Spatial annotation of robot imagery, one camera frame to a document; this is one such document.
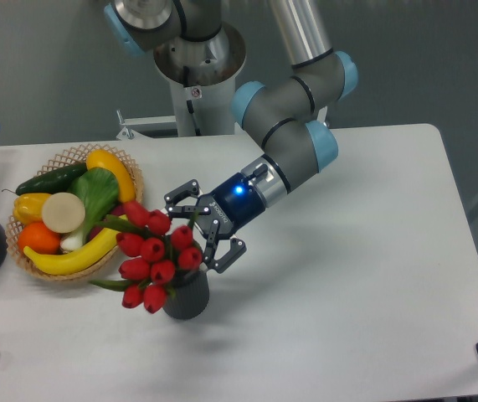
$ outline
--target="blue cap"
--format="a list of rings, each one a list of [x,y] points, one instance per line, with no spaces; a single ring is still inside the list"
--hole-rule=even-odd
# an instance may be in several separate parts
[[[339,99],[344,98],[350,94],[357,86],[358,76],[357,67],[345,52],[336,52],[337,57],[342,62],[342,67],[345,70],[345,86],[342,89],[342,94]]]
[[[316,163],[320,172],[323,168],[335,161],[337,155],[339,155],[339,146],[330,129],[319,121],[314,120],[306,123],[306,128],[313,141]]]
[[[111,4],[105,7],[105,17],[114,33],[114,36],[116,36],[116,39],[118,39],[128,54],[131,56],[142,56],[145,54],[132,36],[127,32],[117,14],[114,12]]]
[[[242,127],[244,123],[244,115],[248,109],[249,103],[254,99],[255,94],[262,90],[265,86],[258,81],[247,82],[237,89],[233,100],[231,101],[231,113],[235,120]]]

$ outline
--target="tulip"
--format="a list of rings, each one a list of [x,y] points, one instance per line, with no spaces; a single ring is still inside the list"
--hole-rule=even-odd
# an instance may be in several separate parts
[[[138,285],[130,285],[123,292],[123,301],[121,305],[124,308],[135,308],[141,305],[144,298],[144,291],[138,288]]]
[[[123,261],[119,272],[123,279],[131,281],[143,281],[151,274],[149,263],[141,257]]]
[[[123,203],[123,209],[125,210],[129,222],[141,228],[147,225],[150,213],[138,201],[133,199],[132,201]]]
[[[147,220],[147,227],[149,230],[158,236],[163,236],[168,232],[172,226],[172,221],[166,214],[163,214],[158,209],[149,213],[149,219]]]
[[[202,263],[202,252],[196,247],[188,247],[181,251],[177,263],[184,270],[196,270]]]
[[[167,293],[162,286],[150,285],[144,291],[144,307],[151,314],[158,312],[166,303]]]
[[[164,285],[175,276],[175,265],[170,260],[156,262],[152,265],[152,281],[155,285]]]
[[[140,255],[140,248],[144,238],[134,233],[118,233],[116,235],[116,243],[120,246],[120,250],[123,251],[128,257],[137,257]]]
[[[186,225],[179,226],[173,231],[172,235],[170,236],[170,242],[172,243],[172,246],[177,250],[185,250],[187,247],[192,245],[192,230]]]
[[[164,257],[166,251],[162,240],[151,237],[141,244],[140,255],[147,262],[157,262]]]

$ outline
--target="green leaf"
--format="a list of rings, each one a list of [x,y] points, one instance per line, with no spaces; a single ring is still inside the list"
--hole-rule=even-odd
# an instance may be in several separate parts
[[[108,291],[125,291],[127,287],[129,287],[135,282],[130,281],[128,279],[122,281],[106,281],[101,279],[93,279],[89,281],[89,283],[98,287],[102,287],[103,289],[106,289]]]
[[[140,235],[144,238],[148,237],[149,230],[136,226],[135,224],[129,222],[127,219],[122,219],[115,215],[106,215],[105,219],[106,220],[102,220],[100,222],[95,223],[95,225],[101,226],[103,228],[117,230],[118,232],[134,233],[135,235]]]
[[[120,188],[112,172],[102,167],[94,167],[76,178],[69,186],[68,192],[79,197],[85,206],[86,216],[82,224],[85,239],[95,224],[114,208]]]

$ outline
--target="plastic vegetable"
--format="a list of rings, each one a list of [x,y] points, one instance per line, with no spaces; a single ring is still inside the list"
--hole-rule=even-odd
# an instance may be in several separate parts
[[[122,216],[123,214],[125,214],[125,210],[123,209],[123,205],[122,204],[117,205],[108,214],[109,215],[114,215],[114,216]],[[94,226],[92,228],[92,230],[90,231],[90,236],[88,237],[88,240],[92,240],[102,230],[103,230],[102,226],[99,226],[99,225]]]
[[[28,193],[17,197],[13,201],[13,217],[25,225],[41,222],[41,208],[50,196],[47,193]]]
[[[92,241],[81,248],[63,255],[45,255],[25,247],[23,253],[38,267],[49,275],[69,275],[89,268],[105,256],[116,245],[118,232],[113,229],[103,229]]]
[[[85,206],[72,193],[56,193],[44,203],[41,215],[45,226],[56,233],[69,233],[85,220]]]
[[[92,168],[104,168],[116,176],[118,185],[120,186],[118,199],[121,203],[135,199],[135,184],[125,165],[116,155],[104,149],[96,149],[90,152],[86,158],[86,167],[88,170]]]
[[[41,254],[56,254],[60,247],[60,235],[47,228],[43,222],[33,222],[19,234],[18,247],[23,252],[25,248],[32,247]]]
[[[94,167],[76,178],[69,192],[76,195],[85,206],[84,223],[62,239],[62,250],[74,251],[82,247],[94,225],[114,208],[118,198],[116,177],[106,169]]]
[[[15,189],[15,193],[17,195],[27,193],[60,193],[67,190],[70,184],[77,177],[86,173],[87,170],[85,163],[59,167],[19,184]]]

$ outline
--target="yellow bell pepper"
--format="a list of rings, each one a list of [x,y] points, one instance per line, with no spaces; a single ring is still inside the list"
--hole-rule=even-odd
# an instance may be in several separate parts
[[[41,222],[41,208],[51,194],[28,193],[19,196],[13,201],[12,215],[24,225]]]

